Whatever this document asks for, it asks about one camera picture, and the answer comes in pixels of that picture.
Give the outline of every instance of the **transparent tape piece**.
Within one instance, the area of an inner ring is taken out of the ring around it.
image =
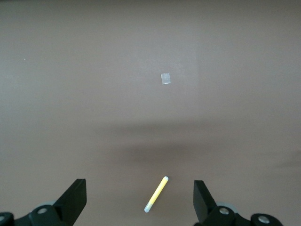
[[[162,79],[162,85],[169,84],[170,83],[170,75],[169,73],[163,73],[161,74]]]

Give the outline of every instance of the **black metal bracket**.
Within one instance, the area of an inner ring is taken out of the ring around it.
[[[0,213],[0,226],[72,226],[86,203],[86,180],[77,179],[53,205],[39,206],[16,220],[10,212]]]
[[[283,226],[268,214],[256,213],[247,220],[228,207],[217,206],[202,180],[194,181],[193,206],[199,220],[194,226]]]

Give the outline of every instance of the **screw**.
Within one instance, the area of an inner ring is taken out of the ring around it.
[[[220,208],[220,213],[224,214],[224,215],[228,215],[229,214],[229,210],[227,210],[226,208]]]
[[[46,208],[39,209],[39,210],[38,210],[38,214],[45,213],[46,211],[47,211]]]
[[[258,220],[264,224],[268,224],[269,223],[269,219],[265,216],[259,216]]]

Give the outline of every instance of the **round metal screw head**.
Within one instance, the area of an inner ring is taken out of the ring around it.
[[[224,214],[224,215],[228,215],[229,214],[229,210],[227,210],[226,208],[220,208],[220,213]]]
[[[258,220],[264,224],[268,224],[269,223],[269,219],[265,216],[259,216]]]
[[[42,209],[39,209],[37,213],[42,214],[42,213],[45,213],[46,211],[47,211],[46,208],[42,208]]]

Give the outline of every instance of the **yellow marker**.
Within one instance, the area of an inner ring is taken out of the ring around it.
[[[163,188],[164,188],[164,186],[166,185],[167,182],[168,182],[168,176],[163,177],[163,179],[161,180],[159,186],[155,190],[155,193],[152,195],[152,197],[150,198],[150,201],[148,202],[148,204],[144,208],[144,211],[146,213],[148,213],[150,211],[151,207],[153,206],[154,202],[156,201],[156,199],[160,195],[161,191],[163,190]]]

